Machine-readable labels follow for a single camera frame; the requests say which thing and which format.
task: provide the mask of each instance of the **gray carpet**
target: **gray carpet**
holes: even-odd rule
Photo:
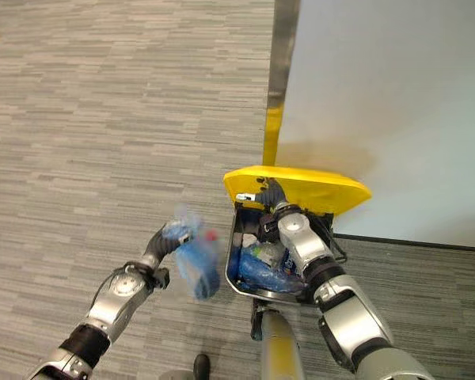
[[[272,11],[271,0],[0,1],[0,378],[61,343],[177,203],[227,240],[222,175],[261,160]],[[437,378],[475,378],[475,253],[342,245],[397,344]],[[309,378],[352,378],[315,310],[284,312]],[[193,301],[174,269],[95,378],[156,378],[201,351],[213,378],[257,378],[249,316],[226,284]]]

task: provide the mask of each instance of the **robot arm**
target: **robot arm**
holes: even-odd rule
[[[165,289],[169,270],[159,268],[165,255],[191,238],[166,239],[159,230],[150,240],[138,261],[129,261],[115,269],[101,284],[108,288],[95,294],[83,320],[27,379],[87,380],[100,357],[118,339],[135,310],[143,304],[154,288]]]
[[[261,202],[272,211],[279,238],[322,312],[319,328],[340,366],[361,380],[433,380],[411,355],[393,347],[386,321],[336,262],[331,249],[312,230],[305,213],[287,202],[275,180],[268,180],[268,188],[261,194],[241,194],[237,198]]]

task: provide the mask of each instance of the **blue plastic bag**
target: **blue plastic bag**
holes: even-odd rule
[[[208,299],[214,295],[220,288],[216,232],[205,230],[201,218],[181,209],[162,234],[169,239],[191,237],[175,251],[178,271],[193,297]]]
[[[271,269],[262,260],[247,252],[247,249],[241,250],[239,273],[245,287],[250,289],[298,293],[306,286],[296,275],[288,275],[283,271]]]

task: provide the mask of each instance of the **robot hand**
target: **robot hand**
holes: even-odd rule
[[[137,261],[128,261],[102,282],[88,313],[68,339],[27,379],[87,380],[100,357],[118,339],[135,310],[155,288],[169,285],[169,270],[159,268],[164,257],[193,238],[190,230],[179,239],[166,238],[163,226]]]
[[[281,185],[274,178],[260,180],[267,187],[257,194],[241,193],[236,195],[236,200],[248,200],[263,204],[267,209],[274,211],[275,208],[287,202],[287,197]]]

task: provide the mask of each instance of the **white wall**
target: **white wall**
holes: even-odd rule
[[[302,0],[276,164],[371,189],[338,233],[475,246],[475,0]]]

